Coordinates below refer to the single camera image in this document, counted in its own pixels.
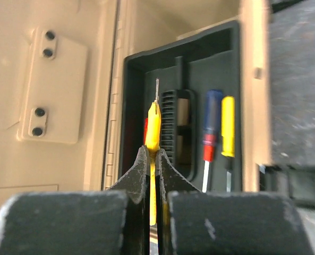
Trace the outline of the tan plastic tool box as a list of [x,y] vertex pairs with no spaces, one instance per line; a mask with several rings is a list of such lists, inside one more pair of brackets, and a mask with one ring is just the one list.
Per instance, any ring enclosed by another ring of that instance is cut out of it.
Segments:
[[0,1],[0,206],[108,189],[127,57],[240,26],[242,190],[259,165],[315,165],[315,1]]

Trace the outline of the black tool box tray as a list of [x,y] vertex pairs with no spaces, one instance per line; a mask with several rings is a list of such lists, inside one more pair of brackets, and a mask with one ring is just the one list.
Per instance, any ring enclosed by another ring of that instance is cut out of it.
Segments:
[[144,121],[158,98],[162,111],[160,146],[172,165],[196,187],[203,180],[206,94],[219,90],[235,99],[235,156],[222,154],[217,131],[209,190],[225,191],[232,164],[232,190],[242,189],[240,26],[230,21],[197,35],[127,57],[123,67],[120,170],[126,172],[143,145]]

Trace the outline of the blue red handled screwdriver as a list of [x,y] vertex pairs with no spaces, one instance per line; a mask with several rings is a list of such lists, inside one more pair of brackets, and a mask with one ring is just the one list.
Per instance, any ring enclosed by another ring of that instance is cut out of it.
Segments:
[[206,93],[206,104],[203,123],[203,181],[202,192],[207,191],[210,163],[214,158],[217,135],[220,128],[220,113],[223,92],[221,90],[209,90]]

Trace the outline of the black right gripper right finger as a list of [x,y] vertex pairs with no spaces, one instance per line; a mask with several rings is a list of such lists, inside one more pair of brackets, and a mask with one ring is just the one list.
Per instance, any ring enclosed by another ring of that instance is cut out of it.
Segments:
[[157,162],[160,254],[314,254],[290,199],[267,192],[203,193],[164,150]]

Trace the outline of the yellow box cutter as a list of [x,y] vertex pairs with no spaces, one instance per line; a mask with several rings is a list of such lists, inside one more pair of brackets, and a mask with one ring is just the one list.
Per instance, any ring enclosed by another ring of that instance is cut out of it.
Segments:
[[156,154],[160,149],[160,127],[161,112],[158,103],[159,99],[159,79],[156,79],[155,99],[148,110],[147,131],[145,146],[149,151],[150,157],[150,198],[149,198],[149,225],[154,226],[157,221],[157,202],[156,202]]

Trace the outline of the yellow handled screwdriver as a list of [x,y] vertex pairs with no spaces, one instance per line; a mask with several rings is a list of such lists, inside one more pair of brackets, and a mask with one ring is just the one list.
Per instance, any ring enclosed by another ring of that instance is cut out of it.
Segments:
[[226,96],[222,100],[222,155],[226,159],[226,191],[231,192],[232,170],[235,157],[235,99]]

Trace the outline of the red box cutter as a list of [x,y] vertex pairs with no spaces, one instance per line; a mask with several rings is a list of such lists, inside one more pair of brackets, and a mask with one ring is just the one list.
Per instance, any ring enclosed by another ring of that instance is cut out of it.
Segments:
[[148,128],[148,118],[144,120],[144,132],[143,132],[143,144],[146,144],[146,135],[147,135],[147,128]]

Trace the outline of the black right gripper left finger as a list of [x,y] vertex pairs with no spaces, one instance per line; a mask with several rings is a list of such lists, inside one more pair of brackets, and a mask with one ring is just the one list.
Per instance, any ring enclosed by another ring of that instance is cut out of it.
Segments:
[[148,254],[149,153],[108,190],[27,192],[0,208],[0,254]]

